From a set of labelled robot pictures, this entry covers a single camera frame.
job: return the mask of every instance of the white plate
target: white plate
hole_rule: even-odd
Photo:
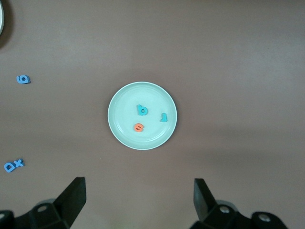
[[[177,109],[162,87],[135,82],[113,96],[108,108],[108,123],[113,135],[124,145],[139,150],[153,149],[173,134]],[[142,124],[143,128],[136,131],[136,124]]]
[[[0,34],[2,33],[3,26],[4,26],[4,11],[0,1]]]

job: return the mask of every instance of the letter x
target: letter x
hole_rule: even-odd
[[[24,164],[22,163],[22,159],[19,159],[18,161],[14,161],[14,163],[16,165],[15,166],[16,168],[24,166]]]

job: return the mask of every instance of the letter b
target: letter b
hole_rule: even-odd
[[[147,115],[147,108],[145,106],[138,105],[138,113],[139,115]]]

